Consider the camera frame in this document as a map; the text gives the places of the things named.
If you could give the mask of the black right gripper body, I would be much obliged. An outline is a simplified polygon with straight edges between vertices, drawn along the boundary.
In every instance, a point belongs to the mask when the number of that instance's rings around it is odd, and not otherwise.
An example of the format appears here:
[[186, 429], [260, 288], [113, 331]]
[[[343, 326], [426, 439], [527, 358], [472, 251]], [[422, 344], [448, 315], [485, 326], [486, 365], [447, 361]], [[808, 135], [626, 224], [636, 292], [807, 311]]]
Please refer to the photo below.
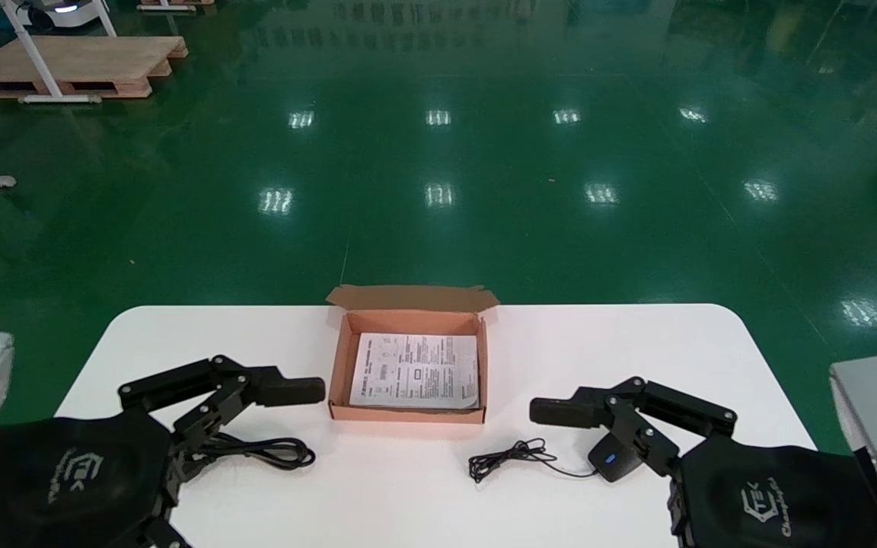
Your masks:
[[871, 547], [877, 501], [856, 459], [713, 438], [680, 460], [683, 547]]

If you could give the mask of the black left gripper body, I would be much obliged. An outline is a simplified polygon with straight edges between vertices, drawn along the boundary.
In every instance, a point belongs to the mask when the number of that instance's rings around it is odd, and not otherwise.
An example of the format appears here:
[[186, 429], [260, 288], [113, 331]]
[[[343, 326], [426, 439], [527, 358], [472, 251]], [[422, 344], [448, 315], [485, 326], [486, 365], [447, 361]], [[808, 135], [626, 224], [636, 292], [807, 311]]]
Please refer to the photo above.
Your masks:
[[0, 547], [142, 547], [164, 488], [122, 488], [142, 414], [0, 426]]

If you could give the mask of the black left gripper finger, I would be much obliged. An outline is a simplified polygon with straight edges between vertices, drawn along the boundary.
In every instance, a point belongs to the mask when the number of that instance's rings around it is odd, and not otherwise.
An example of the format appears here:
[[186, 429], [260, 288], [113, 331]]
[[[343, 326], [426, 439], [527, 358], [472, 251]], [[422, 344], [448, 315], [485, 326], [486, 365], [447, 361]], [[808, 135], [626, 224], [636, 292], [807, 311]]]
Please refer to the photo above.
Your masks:
[[191, 481], [223, 457], [246, 457], [282, 471], [314, 463], [316, 454], [300, 439], [244, 441], [222, 428], [252, 406], [285, 408], [321, 403], [326, 384], [318, 377], [287, 378], [275, 365], [248, 367], [223, 355], [159, 372], [120, 388], [123, 412], [144, 419], [158, 409], [205, 396], [175, 420], [170, 431], [153, 425], [131, 434], [126, 464], [117, 467], [122, 488], [164, 488]]
[[165, 489], [157, 498], [151, 517], [142, 525], [142, 547], [191, 547], [171, 522], [178, 504], [178, 491]]

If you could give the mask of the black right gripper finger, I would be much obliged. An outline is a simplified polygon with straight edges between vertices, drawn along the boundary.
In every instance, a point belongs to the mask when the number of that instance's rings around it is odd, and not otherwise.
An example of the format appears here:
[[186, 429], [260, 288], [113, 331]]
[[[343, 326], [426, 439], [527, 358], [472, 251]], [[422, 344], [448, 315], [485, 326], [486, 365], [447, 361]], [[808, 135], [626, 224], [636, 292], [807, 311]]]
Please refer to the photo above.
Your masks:
[[669, 476], [680, 450], [648, 417], [709, 439], [730, 437], [737, 413], [660, 383], [634, 377], [612, 388], [579, 387], [567, 400], [537, 397], [530, 419], [542, 425], [605, 428], [587, 461], [602, 478], [623, 478], [640, 466]]
[[678, 539], [679, 547], [694, 547], [695, 541], [691, 537], [691, 512], [688, 509], [685, 485], [679, 476], [672, 476], [669, 482], [668, 510], [671, 514], [671, 534]]

